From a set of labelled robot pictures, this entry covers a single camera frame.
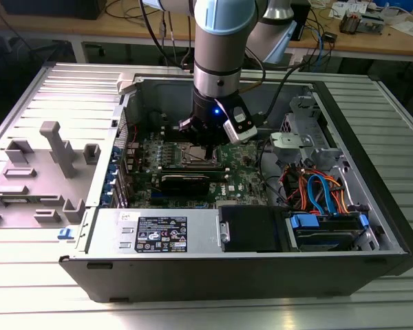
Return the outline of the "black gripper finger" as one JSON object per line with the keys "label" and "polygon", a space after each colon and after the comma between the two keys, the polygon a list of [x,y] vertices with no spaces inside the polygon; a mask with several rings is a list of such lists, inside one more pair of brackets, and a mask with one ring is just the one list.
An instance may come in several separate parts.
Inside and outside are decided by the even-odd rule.
{"label": "black gripper finger", "polygon": [[213,161],[222,162],[222,147],[228,144],[227,135],[219,135],[213,142]]}
{"label": "black gripper finger", "polygon": [[199,118],[188,118],[179,121],[179,132],[183,134],[195,146],[200,146],[205,150],[204,158],[211,160],[213,155],[213,145],[211,132],[208,126]]}

